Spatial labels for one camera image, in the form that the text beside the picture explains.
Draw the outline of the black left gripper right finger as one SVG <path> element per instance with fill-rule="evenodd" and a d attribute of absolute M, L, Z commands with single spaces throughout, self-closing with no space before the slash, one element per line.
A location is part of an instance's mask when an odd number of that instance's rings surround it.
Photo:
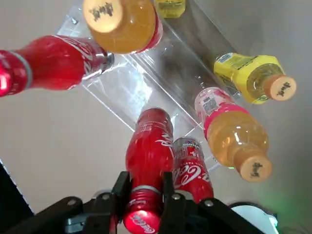
<path fill-rule="evenodd" d="M 195 203 L 174 191 L 173 174 L 163 173 L 162 234 L 261 234 L 257 227 L 216 198 Z"/>

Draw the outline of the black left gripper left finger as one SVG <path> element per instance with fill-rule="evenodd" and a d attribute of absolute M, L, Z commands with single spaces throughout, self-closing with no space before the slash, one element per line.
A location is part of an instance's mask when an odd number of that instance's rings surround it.
<path fill-rule="evenodd" d="M 115 234 L 130 189 L 129 172 L 121 172 L 110 191 L 98 192 L 88 202 L 65 197 L 33 214 L 24 202 L 4 202 L 6 234 Z"/>

